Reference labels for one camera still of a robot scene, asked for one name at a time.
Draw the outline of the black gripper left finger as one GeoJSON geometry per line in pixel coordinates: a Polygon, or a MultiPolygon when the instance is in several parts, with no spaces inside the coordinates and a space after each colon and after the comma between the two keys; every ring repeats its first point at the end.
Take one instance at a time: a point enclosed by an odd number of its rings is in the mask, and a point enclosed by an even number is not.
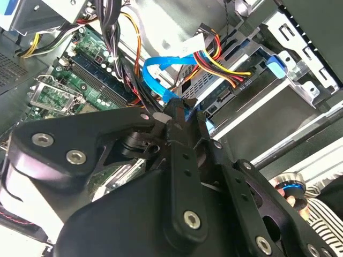
{"type": "Polygon", "coordinates": [[[199,168],[187,115],[189,101],[172,99],[163,112],[122,108],[25,122],[10,135],[8,210],[49,235],[90,204],[92,176],[135,158],[146,174],[169,157],[188,156],[199,168]]]}

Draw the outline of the person's hand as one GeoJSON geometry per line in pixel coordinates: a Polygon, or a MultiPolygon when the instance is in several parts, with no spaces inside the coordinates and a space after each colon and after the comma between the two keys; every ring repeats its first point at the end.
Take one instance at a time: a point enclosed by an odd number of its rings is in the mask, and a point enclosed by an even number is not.
{"type": "Polygon", "coordinates": [[[290,196],[295,199],[293,208],[296,211],[301,211],[308,205],[308,201],[305,198],[307,187],[301,175],[282,173],[269,180],[269,182],[276,190],[283,190],[285,199],[288,199],[290,196]]]}

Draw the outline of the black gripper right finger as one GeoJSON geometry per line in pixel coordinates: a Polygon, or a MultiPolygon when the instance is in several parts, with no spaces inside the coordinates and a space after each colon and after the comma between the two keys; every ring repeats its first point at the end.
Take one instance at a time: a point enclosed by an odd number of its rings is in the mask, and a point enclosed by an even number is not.
{"type": "Polygon", "coordinates": [[[222,144],[210,139],[205,115],[193,109],[187,115],[192,143],[200,155],[200,177],[213,183],[229,202],[232,233],[238,256],[336,256],[284,198],[247,160],[232,162],[222,144]]]}

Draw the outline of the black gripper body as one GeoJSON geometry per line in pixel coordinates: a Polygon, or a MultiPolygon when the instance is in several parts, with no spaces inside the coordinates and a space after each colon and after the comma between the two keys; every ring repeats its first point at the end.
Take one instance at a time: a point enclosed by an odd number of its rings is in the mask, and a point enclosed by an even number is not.
{"type": "Polygon", "coordinates": [[[173,156],[73,214],[54,256],[242,256],[246,243],[226,182],[200,182],[195,159],[173,156]]]}

